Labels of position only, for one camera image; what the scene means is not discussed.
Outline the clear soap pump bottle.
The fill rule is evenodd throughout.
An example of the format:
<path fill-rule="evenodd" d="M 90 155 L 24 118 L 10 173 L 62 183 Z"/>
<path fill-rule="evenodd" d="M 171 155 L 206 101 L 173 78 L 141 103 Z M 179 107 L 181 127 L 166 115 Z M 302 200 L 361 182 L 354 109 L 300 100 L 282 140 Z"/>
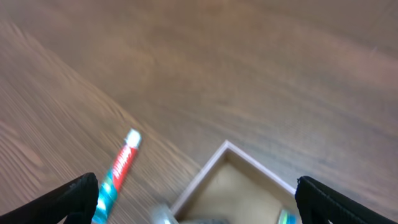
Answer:
<path fill-rule="evenodd" d="M 154 207 L 150 217 L 152 224 L 178 224 L 177 219 L 167 205 L 158 205 Z"/>

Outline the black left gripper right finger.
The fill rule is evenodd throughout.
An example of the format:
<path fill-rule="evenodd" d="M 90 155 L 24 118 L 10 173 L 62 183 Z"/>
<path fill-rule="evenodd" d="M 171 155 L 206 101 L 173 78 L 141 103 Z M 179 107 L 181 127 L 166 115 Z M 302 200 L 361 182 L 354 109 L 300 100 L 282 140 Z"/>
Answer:
<path fill-rule="evenodd" d="M 303 224 L 397 224 L 309 176 L 301 176 L 295 201 Z"/>

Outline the red green toothpaste tube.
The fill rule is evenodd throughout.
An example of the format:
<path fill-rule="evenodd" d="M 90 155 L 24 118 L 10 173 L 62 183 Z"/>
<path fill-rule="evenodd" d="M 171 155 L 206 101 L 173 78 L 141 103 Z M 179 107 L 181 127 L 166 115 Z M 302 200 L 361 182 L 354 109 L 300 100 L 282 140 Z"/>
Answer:
<path fill-rule="evenodd" d="M 104 224 L 108 220 L 112 207 L 121 191 L 124 179 L 137 155 L 141 141 L 142 136 L 139 131 L 131 129 L 128 132 L 124 140 L 124 146 L 100 185 L 95 214 L 91 220 L 92 223 Z"/>

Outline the green white toothbrush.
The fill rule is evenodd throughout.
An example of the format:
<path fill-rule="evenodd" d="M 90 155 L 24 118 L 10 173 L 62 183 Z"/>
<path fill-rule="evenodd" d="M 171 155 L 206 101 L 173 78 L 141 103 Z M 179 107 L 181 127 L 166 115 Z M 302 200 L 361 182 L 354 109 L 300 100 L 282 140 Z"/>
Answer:
<path fill-rule="evenodd" d="M 299 219 L 288 210 L 281 210 L 277 224 L 299 224 Z"/>

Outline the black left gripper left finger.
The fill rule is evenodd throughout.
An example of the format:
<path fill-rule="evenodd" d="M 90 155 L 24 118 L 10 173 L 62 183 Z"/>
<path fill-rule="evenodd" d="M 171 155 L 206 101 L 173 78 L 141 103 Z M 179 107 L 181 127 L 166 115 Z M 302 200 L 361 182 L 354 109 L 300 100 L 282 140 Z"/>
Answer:
<path fill-rule="evenodd" d="M 1 224 L 81 223 L 90 224 L 99 196 L 98 179 L 92 172 L 1 215 Z"/>

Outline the green white floss packet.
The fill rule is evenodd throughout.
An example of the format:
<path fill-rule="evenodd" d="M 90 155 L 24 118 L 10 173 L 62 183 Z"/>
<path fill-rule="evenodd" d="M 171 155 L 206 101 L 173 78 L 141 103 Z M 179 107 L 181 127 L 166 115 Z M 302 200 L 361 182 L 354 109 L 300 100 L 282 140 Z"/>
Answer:
<path fill-rule="evenodd" d="M 180 222 L 180 224 L 229 224 L 226 219 L 219 218 L 206 218 L 206 219 L 196 219 L 196 220 L 185 220 Z"/>

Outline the white cardboard box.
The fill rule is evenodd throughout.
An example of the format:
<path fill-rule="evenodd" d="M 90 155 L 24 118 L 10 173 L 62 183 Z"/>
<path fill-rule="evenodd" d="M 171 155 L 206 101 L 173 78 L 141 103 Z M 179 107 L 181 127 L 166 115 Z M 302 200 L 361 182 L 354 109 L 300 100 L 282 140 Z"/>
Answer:
<path fill-rule="evenodd" d="M 178 221 L 206 218 L 276 224 L 281 210 L 301 217 L 296 189 L 225 141 L 171 206 Z"/>

